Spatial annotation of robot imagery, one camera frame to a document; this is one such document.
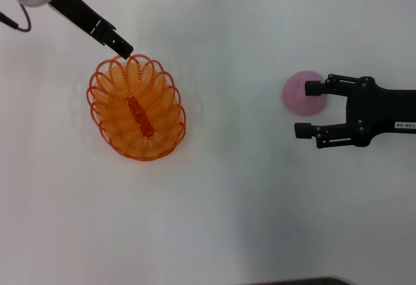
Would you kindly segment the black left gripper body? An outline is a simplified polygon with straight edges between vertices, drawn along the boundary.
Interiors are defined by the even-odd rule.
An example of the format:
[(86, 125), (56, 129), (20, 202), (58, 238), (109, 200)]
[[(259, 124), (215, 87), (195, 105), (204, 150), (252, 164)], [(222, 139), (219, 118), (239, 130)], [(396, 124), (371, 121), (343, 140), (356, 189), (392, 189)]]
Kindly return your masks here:
[(92, 37), (105, 34), (103, 18), (83, 0), (51, 0), (49, 6)]

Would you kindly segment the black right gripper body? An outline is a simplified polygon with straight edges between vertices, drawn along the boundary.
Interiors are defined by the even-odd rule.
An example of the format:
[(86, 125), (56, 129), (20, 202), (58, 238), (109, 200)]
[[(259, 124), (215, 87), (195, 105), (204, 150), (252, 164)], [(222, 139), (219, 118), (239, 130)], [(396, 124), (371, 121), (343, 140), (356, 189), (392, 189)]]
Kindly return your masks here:
[(379, 87), (360, 77), (346, 102), (346, 124), (352, 144), (366, 147), (383, 133), (415, 133), (415, 91)]

